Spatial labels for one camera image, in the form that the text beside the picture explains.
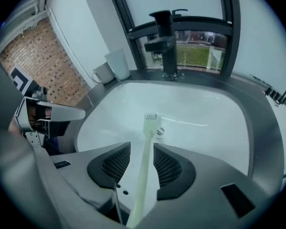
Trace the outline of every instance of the black faucet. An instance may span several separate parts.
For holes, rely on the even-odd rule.
[[[169,10],[151,13],[156,20],[159,37],[145,43],[147,52],[161,53],[163,60],[163,76],[177,76],[177,46],[173,29],[173,18]]]

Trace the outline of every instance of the black slot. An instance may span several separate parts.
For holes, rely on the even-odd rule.
[[[108,213],[105,216],[107,216],[108,218],[110,218],[110,219],[112,219],[118,223],[121,223],[120,218],[119,218],[119,213],[118,213],[117,207],[115,205],[111,210],[108,211]]]
[[[221,187],[221,190],[224,192],[230,205],[233,207],[239,218],[248,214],[251,210],[255,208],[255,206],[235,184]]]
[[[68,166],[70,164],[71,163],[69,161],[61,161],[61,162],[55,163],[54,165],[57,169],[59,169],[59,168],[63,168],[65,166]]]

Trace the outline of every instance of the black mesh grille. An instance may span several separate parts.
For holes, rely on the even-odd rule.
[[[102,171],[118,183],[130,162],[130,147],[124,148],[102,161]]]
[[[179,162],[158,148],[154,149],[153,165],[158,173],[160,187],[175,181],[182,172]]]

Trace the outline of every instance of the brick wall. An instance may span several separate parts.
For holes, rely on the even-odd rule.
[[[48,99],[54,103],[75,106],[90,89],[56,38],[48,18],[16,37],[0,57],[8,73],[18,65],[45,86]]]

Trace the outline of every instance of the toothbrush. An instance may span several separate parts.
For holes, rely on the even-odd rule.
[[[151,153],[151,142],[153,136],[157,133],[158,126],[160,125],[160,120],[160,118],[157,118],[157,114],[145,115],[143,132],[146,135],[146,140],[140,166],[134,206],[126,224],[128,228],[135,228],[143,218],[149,158]]]

